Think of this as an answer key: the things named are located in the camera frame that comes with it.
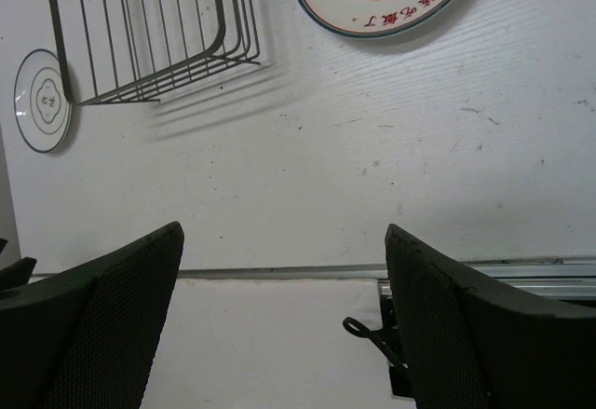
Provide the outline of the white plate green pattern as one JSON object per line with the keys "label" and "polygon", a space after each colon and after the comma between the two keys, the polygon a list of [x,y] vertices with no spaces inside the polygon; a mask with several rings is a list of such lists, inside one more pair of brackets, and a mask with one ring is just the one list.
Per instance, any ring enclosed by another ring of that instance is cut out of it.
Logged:
{"label": "white plate green pattern", "polygon": [[30,52],[20,64],[13,95],[17,126],[27,146],[41,154],[57,149],[72,117],[58,58],[44,48]]}

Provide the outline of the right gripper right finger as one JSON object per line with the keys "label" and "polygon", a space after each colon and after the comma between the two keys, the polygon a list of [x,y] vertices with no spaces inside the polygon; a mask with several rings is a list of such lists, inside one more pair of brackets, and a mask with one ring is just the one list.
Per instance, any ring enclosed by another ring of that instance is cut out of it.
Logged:
{"label": "right gripper right finger", "polygon": [[508,285],[397,225],[385,246],[417,407],[594,407],[594,308]]}

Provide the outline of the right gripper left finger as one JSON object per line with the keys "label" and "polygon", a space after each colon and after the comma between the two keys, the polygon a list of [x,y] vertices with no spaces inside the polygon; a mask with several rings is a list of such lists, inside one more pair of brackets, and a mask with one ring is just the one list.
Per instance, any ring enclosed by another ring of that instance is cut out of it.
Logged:
{"label": "right gripper left finger", "polygon": [[3,267],[2,407],[140,407],[183,244],[171,222],[39,281],[33,258]]}

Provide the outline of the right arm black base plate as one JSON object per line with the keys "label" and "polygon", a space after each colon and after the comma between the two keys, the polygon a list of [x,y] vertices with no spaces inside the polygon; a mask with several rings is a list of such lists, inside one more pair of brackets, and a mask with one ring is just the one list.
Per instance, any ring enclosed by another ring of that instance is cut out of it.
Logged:
{"label": "right arm black base plate", "polygon": [[382,326],[372,330],[361,321],[346,317],[344,329],[356,338],[366,339],[386,358],[391,393],[395,398],[413,398],[413,388],[408,377],[400,330],[393,305],[392,292],[387,280],[377,283]]}

